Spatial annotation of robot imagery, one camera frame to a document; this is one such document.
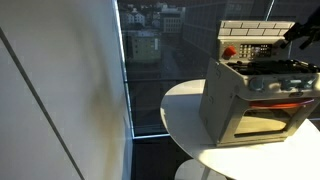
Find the oven door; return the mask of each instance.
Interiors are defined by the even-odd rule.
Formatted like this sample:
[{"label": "oven door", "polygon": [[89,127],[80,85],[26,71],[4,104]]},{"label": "oven door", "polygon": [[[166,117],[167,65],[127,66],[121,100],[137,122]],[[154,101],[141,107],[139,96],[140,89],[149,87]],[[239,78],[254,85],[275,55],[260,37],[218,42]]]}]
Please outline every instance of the oven door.
[{"label": "oven door", "polygon": [[319,98],[233,99],[217,147],[284,141],[319,104]]},{"label": "oven door", "polygon": [[235,136],[283,131],[299,109],[312,102],[312,98],[252,101],[240,120]]}]

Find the floor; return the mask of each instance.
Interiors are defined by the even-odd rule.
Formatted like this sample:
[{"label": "floor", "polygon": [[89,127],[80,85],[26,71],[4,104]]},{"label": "floor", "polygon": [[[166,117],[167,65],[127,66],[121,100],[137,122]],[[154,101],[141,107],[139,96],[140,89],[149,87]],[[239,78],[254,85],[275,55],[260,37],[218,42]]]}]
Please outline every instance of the floor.
[{"label": "floor", "polygon": [[[320,121],[312,121],[320,130]],[[174,180],[178,167],[191,159],[171,137],[134,140],[131,180]]]}]

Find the glass window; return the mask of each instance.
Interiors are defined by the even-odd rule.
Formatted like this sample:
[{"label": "glass window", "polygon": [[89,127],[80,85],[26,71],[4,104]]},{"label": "glass window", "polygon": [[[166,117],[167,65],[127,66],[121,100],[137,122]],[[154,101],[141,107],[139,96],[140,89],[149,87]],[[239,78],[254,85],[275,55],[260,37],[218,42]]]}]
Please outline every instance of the glass window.
[{"label": "glass window", "polygon": [[[135,136],[166,133],[160,118],[161,100],[176,84],[206,77],[209,58],[217,56],[217,26],[221,20],[305,23],[318,6],[318,0],[171,0],[167,4],[118,0],[120,14],[135,9],[143,15],[139,15],[143,24],[130,21],[133,17],[129,14],[120,19],[125,24],[121,26],[126,42],[125,83]],[[293,43],[290,58],[319,64],[316,51],[320,43],[302,51],[299,49],[302,42],[303,39]]]}]

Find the table top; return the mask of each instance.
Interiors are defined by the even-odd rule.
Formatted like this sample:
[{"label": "table top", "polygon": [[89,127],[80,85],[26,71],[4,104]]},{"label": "table top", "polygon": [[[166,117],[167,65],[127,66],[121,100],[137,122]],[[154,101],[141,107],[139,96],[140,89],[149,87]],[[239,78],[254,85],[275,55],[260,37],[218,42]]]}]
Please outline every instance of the table top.
[{"label": "table top", "polygon": [[237,180],[320,177],[320,132],[305,120],[284,142],[216,148],[199,117],[205,80],[181,83],[161,103],[161,117],[173,140],[200,163]]}]

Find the city buildings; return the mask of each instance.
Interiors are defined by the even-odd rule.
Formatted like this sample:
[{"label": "city buildings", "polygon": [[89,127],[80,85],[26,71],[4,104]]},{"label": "city buildings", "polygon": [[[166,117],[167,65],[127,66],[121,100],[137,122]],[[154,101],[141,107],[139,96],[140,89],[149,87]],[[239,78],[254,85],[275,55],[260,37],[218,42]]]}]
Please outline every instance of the city buildings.
[{"label": "city buildings", "polygon": [[181,33],[185,8],[162,6],[160,26],[163,33]]},{"label": "city buildings", "polygon": [[155,30],[122,31],[126,61],[157,63],[161,59],[160,34]]},{"label": "city buildings", "polygon": [[126,10],[120,11],[120,24],[121,28],[126,28],[128,25],[141,24],[145,26],[146,18],[143,14],[134,9],[132,12]]}]

